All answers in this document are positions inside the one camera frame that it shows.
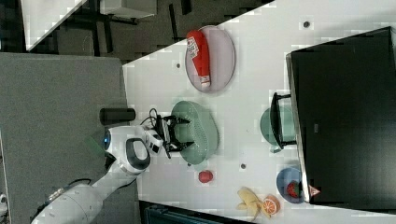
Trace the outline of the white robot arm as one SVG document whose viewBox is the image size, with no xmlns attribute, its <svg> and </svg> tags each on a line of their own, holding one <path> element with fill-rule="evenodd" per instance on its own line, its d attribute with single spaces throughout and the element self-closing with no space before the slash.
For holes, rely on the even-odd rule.
<svg viewBox="0 0 396 224">
<path fill-rule="evenodd" d="M 180 151 L 191 144 L 176 139 L 175 127 L 188 124 L 177 116 L 157 117 L 152 128 L 125 125 L 106 130 L 105 151 L 114 161 L 95 183 L 62 188 L 49 196 L 31 224 L 90 224 L 100 213 L 104 200 L 117 189 L 134 182 L 150 165 L 150 154 L 163 148 Z"/>
</svg>

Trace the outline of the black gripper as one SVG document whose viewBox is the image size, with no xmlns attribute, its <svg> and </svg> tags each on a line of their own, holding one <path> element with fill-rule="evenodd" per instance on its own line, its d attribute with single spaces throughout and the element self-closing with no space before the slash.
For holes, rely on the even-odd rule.
<svg viewBox="0 0 396 224">
<path fill-rule="evenodd" d="M 163 140 L 163 147 L 168 158 L 171 158 L 172 151 L 179 152 L 193 145 L 193 142 L 178 143 L 175 135 L 176 125 L 188 123 L 190 123 L 188 119 L 177 116 L 157 116 L 155 130 Z"/>
</svg>

